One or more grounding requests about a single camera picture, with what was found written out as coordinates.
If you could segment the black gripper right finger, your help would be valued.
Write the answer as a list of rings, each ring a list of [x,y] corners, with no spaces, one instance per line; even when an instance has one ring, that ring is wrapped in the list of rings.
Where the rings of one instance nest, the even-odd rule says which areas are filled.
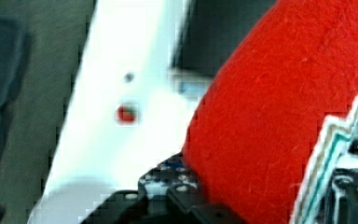
[[[358,132],[338,147],[341,153],[327,185],[320,224],[358,224]]]

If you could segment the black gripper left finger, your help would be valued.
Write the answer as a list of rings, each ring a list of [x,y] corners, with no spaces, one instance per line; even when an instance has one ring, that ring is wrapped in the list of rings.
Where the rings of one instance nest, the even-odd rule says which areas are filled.
[[[223,203],[209,202],[199,178],[177,153],[112,193],[80,224],[246,224]]]

